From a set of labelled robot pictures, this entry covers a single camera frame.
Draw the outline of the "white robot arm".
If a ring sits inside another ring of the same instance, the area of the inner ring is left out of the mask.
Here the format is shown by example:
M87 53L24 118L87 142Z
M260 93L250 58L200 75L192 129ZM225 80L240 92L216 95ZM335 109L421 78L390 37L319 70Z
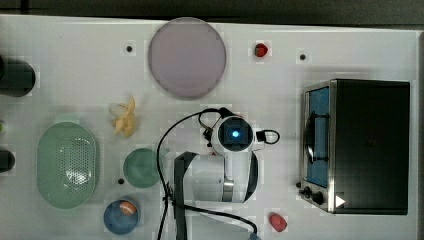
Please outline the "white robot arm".
M172 200L176 240L259 240L257 229L247 230L219 221L214 210L198 201L244 203L258 183L254 145L258 129L235 114L222 115L206 133L212 153L184 152L174 160Z

